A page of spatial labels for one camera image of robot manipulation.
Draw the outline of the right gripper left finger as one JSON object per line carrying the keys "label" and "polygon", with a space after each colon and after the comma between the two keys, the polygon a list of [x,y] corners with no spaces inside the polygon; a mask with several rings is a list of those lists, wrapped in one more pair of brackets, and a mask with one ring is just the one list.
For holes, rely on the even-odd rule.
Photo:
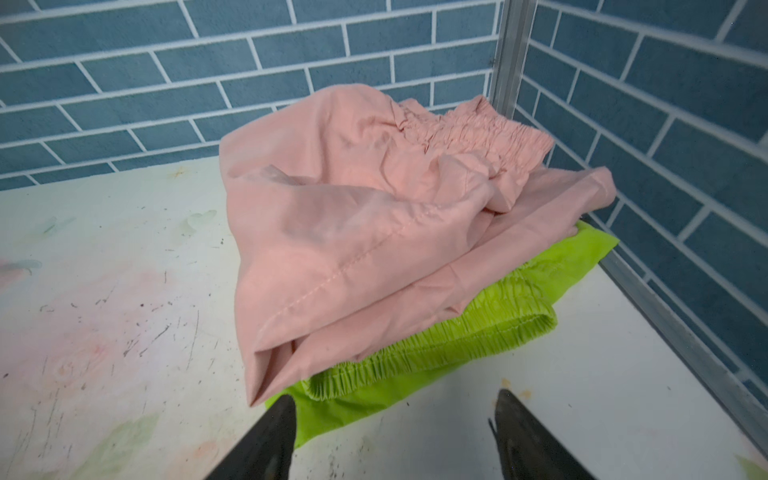
{"label": "right gripper left finger", "polygon": [[296,404],[290,395],[283,395],[208,474],[207,479],[288,479],[296,437]]}

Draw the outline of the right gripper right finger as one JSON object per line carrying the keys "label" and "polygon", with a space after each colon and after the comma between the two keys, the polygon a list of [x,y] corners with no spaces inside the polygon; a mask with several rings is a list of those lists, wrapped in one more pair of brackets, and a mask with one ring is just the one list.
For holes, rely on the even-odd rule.
{"label": "right gripper right finger", "polygon": [[510,390],[499,391],[488,423],[505,479],[595,480]]}

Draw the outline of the neon green shorts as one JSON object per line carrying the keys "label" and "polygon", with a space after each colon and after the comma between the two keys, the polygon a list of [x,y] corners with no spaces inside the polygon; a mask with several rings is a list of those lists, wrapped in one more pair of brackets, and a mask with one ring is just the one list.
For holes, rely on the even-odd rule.
{"label": "neon green shorts", "polygon": [[575,235],[482,290],[461,313],[286,388],[296,404],[295,446],[383,411],[468,362],[553,331],[555,303],[619,243],[583,221],[576,228]]}

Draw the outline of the pink shorts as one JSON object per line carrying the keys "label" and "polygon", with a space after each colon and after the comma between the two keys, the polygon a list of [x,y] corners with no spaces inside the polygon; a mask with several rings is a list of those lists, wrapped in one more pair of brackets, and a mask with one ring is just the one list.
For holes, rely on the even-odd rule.
{"label": "pink shorts", "polygon": [[359,84],[227,134],[248,403],[459,316],[615,200],[604,167],[547,168],[553,145],[482,96],[437,115]]}

